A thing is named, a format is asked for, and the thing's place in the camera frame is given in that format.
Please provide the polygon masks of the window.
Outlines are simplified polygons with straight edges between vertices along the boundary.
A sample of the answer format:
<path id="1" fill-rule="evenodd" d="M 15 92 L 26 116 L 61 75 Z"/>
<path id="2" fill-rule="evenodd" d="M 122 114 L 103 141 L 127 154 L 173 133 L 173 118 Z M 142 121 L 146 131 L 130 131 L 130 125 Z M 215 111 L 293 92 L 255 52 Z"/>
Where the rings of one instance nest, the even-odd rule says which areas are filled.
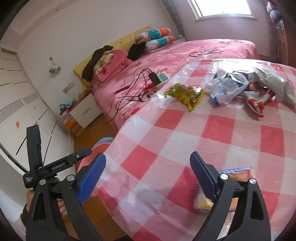
<path id="1" fill-rule="evenodd" d="M 248 1 L 237 0 L 189 0 L 197 20 L 215 18 L 244 18 L 256 20 L 251 12 Z"/>

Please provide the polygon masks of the grey curtain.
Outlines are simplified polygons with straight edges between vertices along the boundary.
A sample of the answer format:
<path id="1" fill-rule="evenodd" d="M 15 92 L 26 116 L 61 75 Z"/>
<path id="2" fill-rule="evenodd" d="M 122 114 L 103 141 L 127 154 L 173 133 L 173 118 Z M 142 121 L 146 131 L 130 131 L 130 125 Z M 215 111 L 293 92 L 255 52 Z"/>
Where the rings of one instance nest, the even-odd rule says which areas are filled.
<path id="1" fill-rule="evenodd" d="M 173 21 L 178 34 L 182 37 L 185 37 L 185 32 L 181 23 L 181 20 L 179 18 L 179 15 L 177 13 L 177 8 L 172 0 L 160 0 L 161 4 L 164 6 L 165 10 L 168 12 L 168 15 L 170 16 L 171 20 Z"/>

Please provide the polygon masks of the colourful bolster pillow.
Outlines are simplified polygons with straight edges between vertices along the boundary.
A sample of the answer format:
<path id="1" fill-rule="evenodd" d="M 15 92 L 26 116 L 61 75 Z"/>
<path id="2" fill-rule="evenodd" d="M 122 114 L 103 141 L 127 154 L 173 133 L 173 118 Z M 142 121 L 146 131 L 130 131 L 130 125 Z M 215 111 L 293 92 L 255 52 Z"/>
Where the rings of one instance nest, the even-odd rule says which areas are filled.
<path id="1" fill-rule="evenodd" d="M 155 30 L 145 31 L 137 36 L 135 36 L 134 42 L 135 44 L 146 43 L 150 40 L 156 40 L 161 37 L 168 36 L 171 33 L 169 28 L 160 28 Z"/>
<path id="2" fill-rule="evenodd" d="M 168 44 L 171 44 L 174 40 L 175 40 L 175 38 L 172 36 L 165 36 L 165 37 L 161 37 L 159 39 L 150 40 L 150 41 L 146 42 L 145 49 L 147 51 L 159 49 L 161 47 L 165 47 Z"/>

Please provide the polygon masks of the black clothing on bed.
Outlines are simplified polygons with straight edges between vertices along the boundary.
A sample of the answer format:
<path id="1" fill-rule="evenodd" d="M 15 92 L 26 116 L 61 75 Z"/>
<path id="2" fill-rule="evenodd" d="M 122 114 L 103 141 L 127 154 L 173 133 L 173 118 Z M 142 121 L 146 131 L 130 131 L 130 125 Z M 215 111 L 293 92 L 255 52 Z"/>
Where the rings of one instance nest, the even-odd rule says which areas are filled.
<path id="1" fill-rule="evenodd" d="M 139 59 L 145 52 L 145 43 L 133 44 L 128 51 L 127 58 L 132 61 Z"/>

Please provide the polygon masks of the pink folded quilt pillow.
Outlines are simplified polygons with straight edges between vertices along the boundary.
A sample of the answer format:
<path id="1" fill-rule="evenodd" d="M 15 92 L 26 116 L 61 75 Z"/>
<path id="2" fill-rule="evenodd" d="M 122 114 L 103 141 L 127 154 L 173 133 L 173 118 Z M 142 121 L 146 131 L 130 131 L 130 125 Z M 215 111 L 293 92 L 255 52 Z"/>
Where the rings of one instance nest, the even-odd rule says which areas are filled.
<path id="1" fill-rule="evenodd" d="M 128 65 L 132 63 L 131 60 L 127 58 L 128 52 L 123 50 L 112 50 L 112 51 L 106 51 L 111 52 L 114 54 L 114 58 L 111 60 L 111 62 L 98 74 L 98 75 L 92 75 L 92 82 L 98 83 L 98 84 L 106 84 L 109 82 L 112 78 L 114 78 L 116 75 L 118 75 L 119 72 L 121 72 L 123 69 L 125 69 Z"/>

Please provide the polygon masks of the black silver snack bag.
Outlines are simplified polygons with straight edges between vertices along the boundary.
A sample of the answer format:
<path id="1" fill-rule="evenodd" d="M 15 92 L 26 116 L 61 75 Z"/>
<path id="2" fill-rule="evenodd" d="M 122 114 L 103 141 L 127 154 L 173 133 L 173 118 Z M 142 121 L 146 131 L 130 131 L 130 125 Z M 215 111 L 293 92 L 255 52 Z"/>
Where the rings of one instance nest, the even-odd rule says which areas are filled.
<path id="1" fill-rule="evenodd" d="M 254 82 L 258 82 L 267 86 L 277 95 L 283 102 L 295 105 L 295 92 L 292 85 L 283 77 L 273 74 L 266 69 L 252 68 L 243 73 L 254 73 Z"/>

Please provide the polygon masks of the white power strip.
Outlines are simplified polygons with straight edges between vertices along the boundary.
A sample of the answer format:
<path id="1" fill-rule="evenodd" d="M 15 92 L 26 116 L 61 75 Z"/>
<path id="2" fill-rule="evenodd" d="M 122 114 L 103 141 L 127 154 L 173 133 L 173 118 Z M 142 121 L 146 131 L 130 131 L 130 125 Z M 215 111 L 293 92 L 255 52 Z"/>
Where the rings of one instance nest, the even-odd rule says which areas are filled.
<path id="1" fill-rule="evenodd" d="M 157 74 L 157 77 L 159 79 L 159 84 L 156 85 L 157 89 L 160 89 L 162 86 L 164 86 L 169 80 L 170 80 L 170 76 L 167 75 L 167 73 L 160 71 Z"/>

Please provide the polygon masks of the red white checkered tablecloth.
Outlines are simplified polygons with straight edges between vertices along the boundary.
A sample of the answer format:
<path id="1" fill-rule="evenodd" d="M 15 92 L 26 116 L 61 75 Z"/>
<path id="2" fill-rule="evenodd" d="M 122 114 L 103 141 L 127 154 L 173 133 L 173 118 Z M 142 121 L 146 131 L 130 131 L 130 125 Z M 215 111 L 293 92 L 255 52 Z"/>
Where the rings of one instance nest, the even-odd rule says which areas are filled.
<path id="1" fill-rule="evenodd" d="M 217 170 L 250 167 L 266 203 L 272 239 L 295 212 L 295 107 L 274 97 L 259 118 L 242 99 L 193 111 L 159 91 L 105 151 L 94 190 L 134 240 L 192 240 L 206 218 L 193 208 L 197 151 Z"/>

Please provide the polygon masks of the brown wooden dresser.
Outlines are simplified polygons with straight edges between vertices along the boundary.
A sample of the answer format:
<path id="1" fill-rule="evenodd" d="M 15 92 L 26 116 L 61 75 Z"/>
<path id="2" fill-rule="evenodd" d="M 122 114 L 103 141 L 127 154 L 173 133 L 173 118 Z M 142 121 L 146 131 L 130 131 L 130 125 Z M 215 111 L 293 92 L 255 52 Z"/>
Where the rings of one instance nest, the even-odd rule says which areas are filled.
<path id="1" fill-rule="evenodd" d="M 281 20 L 275 23 L 275 28 L 277 43 L 277 61 L 280 64 L 292 66 L 295 68 L 295 29 L 285 17 L 282 17 Z"/>

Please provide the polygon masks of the floral pillow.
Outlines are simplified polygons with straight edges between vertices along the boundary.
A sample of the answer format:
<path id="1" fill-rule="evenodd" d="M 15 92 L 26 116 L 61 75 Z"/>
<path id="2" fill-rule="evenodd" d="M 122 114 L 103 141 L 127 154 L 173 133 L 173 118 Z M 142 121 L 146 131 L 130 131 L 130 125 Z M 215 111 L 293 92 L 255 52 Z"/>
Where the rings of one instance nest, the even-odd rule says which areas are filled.
<path id="1" fill-rule="evenodd" d="M 93 67 L 94 75 L 98 75 L 114 58 L 111 52 L 104 53 L 103 56 L 97 61 Z"/>

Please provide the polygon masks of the red white snack wrapper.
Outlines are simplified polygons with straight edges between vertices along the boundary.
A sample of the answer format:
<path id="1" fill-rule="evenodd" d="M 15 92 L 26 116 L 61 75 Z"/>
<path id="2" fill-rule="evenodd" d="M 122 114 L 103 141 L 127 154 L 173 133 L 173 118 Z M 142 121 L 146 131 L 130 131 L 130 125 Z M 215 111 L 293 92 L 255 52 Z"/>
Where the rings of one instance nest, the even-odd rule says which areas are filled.
<path id="1" fill-rule="evenodd" d="M 267 86 L 258 82 L 253 82 L 240 93 L 240 96 L 245 100 L 254 113 L 256 113 L 260 118 L 263 118 L 263 109 L 267 102 L 275 96 L 275 93 Z"/>

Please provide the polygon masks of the yellow green noodle wrapper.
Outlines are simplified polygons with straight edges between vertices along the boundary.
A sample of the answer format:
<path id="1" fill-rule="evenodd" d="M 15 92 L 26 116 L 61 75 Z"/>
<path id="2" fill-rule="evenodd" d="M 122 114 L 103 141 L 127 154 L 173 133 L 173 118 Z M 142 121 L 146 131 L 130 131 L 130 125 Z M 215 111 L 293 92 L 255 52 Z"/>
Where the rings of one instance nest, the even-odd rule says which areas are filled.
<path id="1" fill-rule="evenodd" d="M 203 88 L 199 86 L 185 85 L 180 83 L 176 83 L 170 86 L 164 92 L 164 96 L 171 96 L 177 99 L 182 104 L 186 105 L 189 112 L 193 111 L 197 107 L 203 95 Z"/>

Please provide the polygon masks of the pink bed with blanket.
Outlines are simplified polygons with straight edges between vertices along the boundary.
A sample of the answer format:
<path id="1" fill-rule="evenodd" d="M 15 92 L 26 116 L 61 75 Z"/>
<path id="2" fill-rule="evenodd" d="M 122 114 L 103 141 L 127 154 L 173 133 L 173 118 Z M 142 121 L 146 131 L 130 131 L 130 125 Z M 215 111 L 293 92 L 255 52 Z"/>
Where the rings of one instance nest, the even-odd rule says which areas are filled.
<path id="1" fill-rule="evenodd" d="M 104 85 L 92 82 L 92 92 L 104 114 L 104 122 L 118 131 L 149 101 L 156 92 L 155 88 L 149 88 L 149 73 L 162 71 L 173 77 L 192 60 L 220 58 L 258 59 L 259 54 L 256 45 L 247 40 L 207 39 L 172 43 L 132 61 Z M 127 85 L 130 85 L 128 90 L 114 94 Z"/>

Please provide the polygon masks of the black phone on bed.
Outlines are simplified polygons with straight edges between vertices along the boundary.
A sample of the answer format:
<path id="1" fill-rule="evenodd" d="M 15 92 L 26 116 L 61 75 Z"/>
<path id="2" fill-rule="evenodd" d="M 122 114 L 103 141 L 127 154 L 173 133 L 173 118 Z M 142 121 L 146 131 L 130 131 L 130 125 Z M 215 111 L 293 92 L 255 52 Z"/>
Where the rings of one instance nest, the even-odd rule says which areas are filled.
<path id="1" fill-rule="evenodd" d="M 123 91 L 125 91 L 125 90 L 128 90 L 129 88 L 130 88 L 130 85 L 127 85 L 127 86 L 125 86 L 125 87 L 122 87 L 122 88 L 116 90 L 116 92 L 115 92 L 114 94 L 121 93 L 121 92 L 123 92 Z"/>

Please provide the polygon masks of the black charger adapter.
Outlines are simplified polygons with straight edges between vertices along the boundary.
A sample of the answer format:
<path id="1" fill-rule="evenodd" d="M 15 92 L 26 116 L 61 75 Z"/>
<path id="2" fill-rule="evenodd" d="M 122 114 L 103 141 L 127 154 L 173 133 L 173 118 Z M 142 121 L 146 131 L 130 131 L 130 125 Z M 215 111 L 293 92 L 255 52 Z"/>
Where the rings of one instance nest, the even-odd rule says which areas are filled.
<path id="1" fill-rule="evenodd" d="M 149 79 L 151 80 L 151 82 L 153 83 L 154 86 L 157 86 L 159 84 L 161 84 L 160 79 L 158 78 L 158 76 L 156 75 L 156 73 L 151 72 L 148 74 Z"/>

